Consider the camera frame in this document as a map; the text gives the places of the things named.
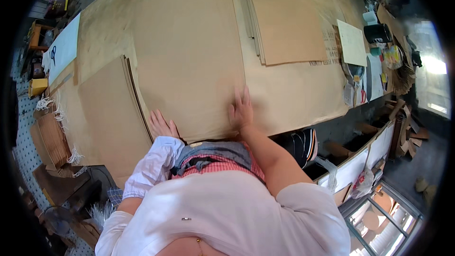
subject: white shirt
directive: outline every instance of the white shirt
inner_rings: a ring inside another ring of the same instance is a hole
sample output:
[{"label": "white shirt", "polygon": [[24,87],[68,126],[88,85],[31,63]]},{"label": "white shirt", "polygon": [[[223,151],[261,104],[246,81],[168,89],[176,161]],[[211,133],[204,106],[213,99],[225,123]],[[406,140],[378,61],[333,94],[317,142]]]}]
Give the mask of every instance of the white shirt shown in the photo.
[{"label": "white shirt", "polygon": [[257,178],[241,171],[160,183],[160,169],[173,166],[182,149],[172,139],[159,137],[138,163],[127,193],[147,188],[145,197],[134,216],[116,211],[105,221],[97,256],[156,255],[187,236],[230,256],[350,253],[348,228],[332,194],[321,186],[290,185],[275,199]]}]

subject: yellow box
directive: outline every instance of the yellow box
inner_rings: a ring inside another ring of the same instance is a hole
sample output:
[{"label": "yellow box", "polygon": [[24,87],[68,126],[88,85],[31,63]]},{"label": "yellow box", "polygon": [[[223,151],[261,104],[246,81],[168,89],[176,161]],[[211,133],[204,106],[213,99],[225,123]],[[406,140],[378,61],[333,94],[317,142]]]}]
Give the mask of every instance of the yellow box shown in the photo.
[{"label": "yellow box", "polygon": [[47,78],[32,79],[29,82],[29,97],[40,95],[47,88]]}]

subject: necklace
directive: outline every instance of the necklace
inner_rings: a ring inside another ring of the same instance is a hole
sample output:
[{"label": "necklace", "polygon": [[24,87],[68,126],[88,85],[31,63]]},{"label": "necklace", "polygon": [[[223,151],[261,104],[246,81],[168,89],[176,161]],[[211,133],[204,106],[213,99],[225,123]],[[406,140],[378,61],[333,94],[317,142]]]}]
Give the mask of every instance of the necklace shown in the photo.
[{"label": "necklace", "polygon": [[202,251],[202,247],[201,247],[201,239],[200,238],[197,238],[196,239],[197,241],[197,244],[199,245],[199,249],[201,250],[201,254],[199,254],[199,256],[207,256],[206,254],[204,254],[204,252]]}]

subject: black tool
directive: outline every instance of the black tool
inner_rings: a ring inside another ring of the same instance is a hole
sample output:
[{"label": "black tool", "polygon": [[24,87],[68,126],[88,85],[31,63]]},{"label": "black tool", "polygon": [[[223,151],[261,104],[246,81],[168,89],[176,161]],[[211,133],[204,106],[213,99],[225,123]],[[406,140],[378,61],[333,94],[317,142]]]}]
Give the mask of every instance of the black tool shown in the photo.
[{"label": "black tool", "polygon": [[54,66],[55,66],[55,52],[57,50],[57,46],[54,46],[52,50],[50,51],[50,59],[54,61]]}]

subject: pegboard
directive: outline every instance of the pegboard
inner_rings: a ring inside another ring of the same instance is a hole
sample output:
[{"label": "pegboard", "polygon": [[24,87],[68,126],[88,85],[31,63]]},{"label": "pegboard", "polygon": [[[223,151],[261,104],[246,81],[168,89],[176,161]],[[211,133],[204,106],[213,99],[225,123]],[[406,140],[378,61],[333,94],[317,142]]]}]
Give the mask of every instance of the pegboard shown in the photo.
[{"label": "pegboard", "polygon": [[[36,109],[36,104],[39,98],[29,99],[27,89],[28,81],[26,77],[20,76],[21,49],[16,49],[13,54],[13,65],[11,68],[11,76],[16,82],[16,91],[18,94],[18,110],[19,123],[16,139],[16,147],[13,148],[13,156],[18,165],[19,171],[24,179],[27,189],[31,192],[36,200],[37,206],[41,211],[44,211],[50,206],[48,200],[44,196],[36,179],[33,176],[33,171],[42,164],[41,158],[36,151],[36,147],[31,139],[30,128],[36,122],[33,117],[33,112]],[[68,237],[75,242],[76,247],[66,251],[66,256],[92,256],[95,255],[93,249],[88,244],[71,231]]]}]

